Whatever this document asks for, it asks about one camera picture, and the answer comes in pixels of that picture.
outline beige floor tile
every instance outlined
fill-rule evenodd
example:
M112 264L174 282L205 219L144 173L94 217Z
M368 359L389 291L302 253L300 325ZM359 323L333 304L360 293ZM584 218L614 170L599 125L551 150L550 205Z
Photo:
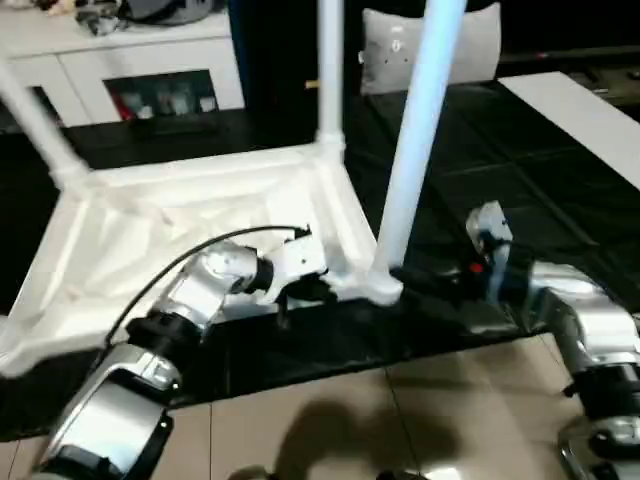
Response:
M470 352L396 365L389 374L423 473L529 479L525 443Z
M0 479L9 478L11 464L16 455L19 442L0 443Z
M571 377L566 367L564 366L564 360L562 360L562 355L560 355L560 350L558 350L558 345L556 345L556 341L553 339L553 335L550 333L545 333L544 335L540 335L542 339L542 343L547 347L547 349L551 352L553 358L558 362L558 364L562 367L561 370L564 372L567 380Z
M562 394L569 379L540 337L472 352L513 418L530 455L530 478L564 480L558 432L581 415L577 399Z
M11 467L11 473L9 474L10 480L24 478L30 472L33 463L42 453L45 440L46 437L20 440L18 449L16 450L16 456L13 460L13 466Z
M209 480L211 405L171 412L173 433L152 480Z
M374 480L415 468L383 370L213 404L212 479Z

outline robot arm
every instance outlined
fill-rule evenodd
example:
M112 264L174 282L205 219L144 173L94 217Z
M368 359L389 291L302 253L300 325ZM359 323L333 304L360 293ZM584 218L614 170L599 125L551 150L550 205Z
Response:
M497 202L472 212L467 232L487 268L485 298L553 334L588 423L559 435L569 474L578 480L640 478L640 337L633 316L571 265L537 261L512 248ZM584 466L574 440L586 440L601 463Z
M312 235L263 258L232 242L194 256L66 407L32 478L148 479L172 430L169 402L225 298L260 291L258 302L271 303L286 285L325 271Z

